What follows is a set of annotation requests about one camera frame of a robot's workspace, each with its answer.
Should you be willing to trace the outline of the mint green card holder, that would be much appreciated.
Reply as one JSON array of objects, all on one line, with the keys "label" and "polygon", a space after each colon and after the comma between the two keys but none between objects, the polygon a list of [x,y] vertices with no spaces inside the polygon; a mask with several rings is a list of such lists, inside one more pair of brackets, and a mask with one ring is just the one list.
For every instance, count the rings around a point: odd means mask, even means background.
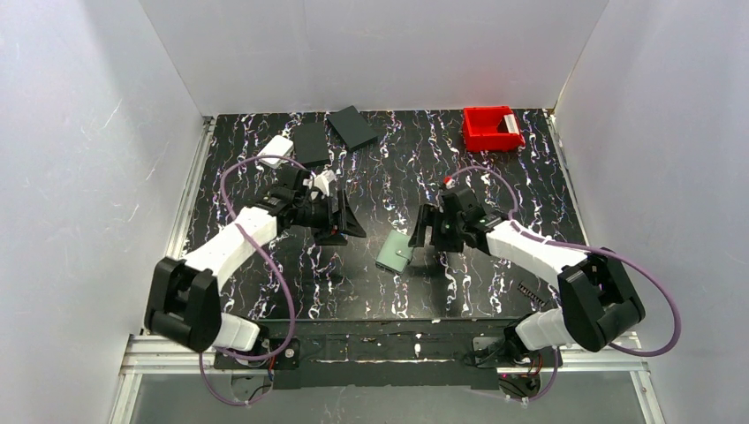
[{"label": "mint green card holder", "polygon": [[409,246],[409,241],[408,235],[391,230],[376,256],[375,265],[394,274],[402,274],[412,261],[413,247]]}]

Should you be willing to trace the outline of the red plastic bin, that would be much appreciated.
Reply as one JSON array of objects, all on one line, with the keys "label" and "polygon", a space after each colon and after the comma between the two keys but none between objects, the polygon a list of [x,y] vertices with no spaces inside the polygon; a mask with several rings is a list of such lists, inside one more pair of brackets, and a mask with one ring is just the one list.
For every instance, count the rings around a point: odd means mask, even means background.
[{"label": "red plastic bin", "polygon": [[520,134],[506,133],[502,128],[503,116],[509,113],[514,114],[509,106],[464,108],[463,139],[465,149],[472,153],[484,151],[509,152],[523,147],[526,143],[521,131]]}]

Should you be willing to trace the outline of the white striped credit card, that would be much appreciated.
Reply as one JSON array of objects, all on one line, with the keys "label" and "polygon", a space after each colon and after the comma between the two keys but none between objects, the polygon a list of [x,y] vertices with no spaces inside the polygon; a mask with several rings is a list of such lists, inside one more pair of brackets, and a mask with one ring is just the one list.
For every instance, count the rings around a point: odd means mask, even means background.
[{"label": "white striped credit card", "polygon": [[503,116],[502,128],[506,133],[520,134],[517,119],[513,113]]}]

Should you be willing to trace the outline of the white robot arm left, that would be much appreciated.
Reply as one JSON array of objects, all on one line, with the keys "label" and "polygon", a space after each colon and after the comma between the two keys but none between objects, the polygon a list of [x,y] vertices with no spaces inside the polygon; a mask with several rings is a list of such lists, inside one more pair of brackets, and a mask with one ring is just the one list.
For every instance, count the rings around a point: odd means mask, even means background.
[{"label": "white robot arm left", "polygon": [[344,189],[326,170],[284,166],[273,183],[236,220],[182,258],[164,257],[155,265],[144,326],[194,352],[210,347],[249,353],[262,328],[221,310],[223,285],[259,248],[292,226],[311,230],[318,246],[344,246],[350,236],[367,233],[356,219]]}]

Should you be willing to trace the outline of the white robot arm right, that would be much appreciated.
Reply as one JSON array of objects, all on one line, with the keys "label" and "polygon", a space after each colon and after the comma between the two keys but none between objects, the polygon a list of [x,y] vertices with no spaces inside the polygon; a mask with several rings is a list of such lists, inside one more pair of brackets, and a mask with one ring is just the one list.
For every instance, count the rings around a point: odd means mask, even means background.
[{"label": "white robot arm right", "polygon": [[507,354],[574,344],[598,352],[646,316],[620,260],[533,233],[510,214],[487,208],[465,185],[441,193],[438,204],[420,205],[409,245],[425,244],[445,253],[469,246],[509,261],[553,288],[558,307],[504,328]]}]

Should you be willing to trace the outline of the white small box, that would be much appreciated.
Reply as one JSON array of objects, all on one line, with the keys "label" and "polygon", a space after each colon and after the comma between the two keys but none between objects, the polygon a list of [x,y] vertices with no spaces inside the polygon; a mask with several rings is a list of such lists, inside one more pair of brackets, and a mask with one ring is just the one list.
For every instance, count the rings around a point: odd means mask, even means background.
[{"label": "white small box", "polygon": [[259,162],[271,169],[277,169],[284,162],[282,157],[289,157],[292,150],[293,142],[290,139],[276,135],[258,154]]}]

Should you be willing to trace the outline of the black flat box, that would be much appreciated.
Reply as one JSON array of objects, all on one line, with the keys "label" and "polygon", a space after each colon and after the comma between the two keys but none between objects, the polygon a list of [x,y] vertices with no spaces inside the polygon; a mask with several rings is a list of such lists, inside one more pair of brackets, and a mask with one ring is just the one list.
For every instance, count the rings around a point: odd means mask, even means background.
[{"label": "black flat box", "polygon": [[293,130],[292,141],[297,162],[309,168],[329,164],[329,146],[323,122],[297,126]]}]

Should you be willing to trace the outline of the black flat box angled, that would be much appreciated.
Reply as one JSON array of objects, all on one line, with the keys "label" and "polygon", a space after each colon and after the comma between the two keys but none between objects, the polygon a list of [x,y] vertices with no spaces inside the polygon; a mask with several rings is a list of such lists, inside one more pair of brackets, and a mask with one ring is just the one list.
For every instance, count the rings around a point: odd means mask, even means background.
[{"label": "black flat box angled", "polygon": [[377,141],[375,130],[353,105],[329,114],[327,120],[350,151],[365,148]]}]

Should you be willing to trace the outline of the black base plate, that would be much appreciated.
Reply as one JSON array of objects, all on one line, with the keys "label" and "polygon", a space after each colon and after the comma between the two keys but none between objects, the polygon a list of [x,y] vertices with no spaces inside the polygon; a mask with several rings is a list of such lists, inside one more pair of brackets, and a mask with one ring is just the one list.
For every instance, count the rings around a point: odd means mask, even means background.
[{"label": "black base plate", "polygon": [[463,386],[497,390],[502,377],[561,365],[550,348],[514,358],[496,352],[508,319],[301,320],[290,344],[261,363],[277,390],[317,387]]}]

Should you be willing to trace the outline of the aluminium rail frame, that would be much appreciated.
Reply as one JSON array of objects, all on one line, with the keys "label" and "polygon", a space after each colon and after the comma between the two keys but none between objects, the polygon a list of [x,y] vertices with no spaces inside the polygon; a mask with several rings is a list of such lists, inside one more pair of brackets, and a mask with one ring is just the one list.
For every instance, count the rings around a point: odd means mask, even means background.
[{"label": "aluminium rail frame", "polygon": [[511,369],[470,371],[447,362],[314,362],[277,373],[272,390],[238,405],[264,384],[258,369],[216,369],[213,359],[161,337],[129,342],[112,423],[662,423],[647,364],[614,351],[563,352],[546,394],[508,398]]}]

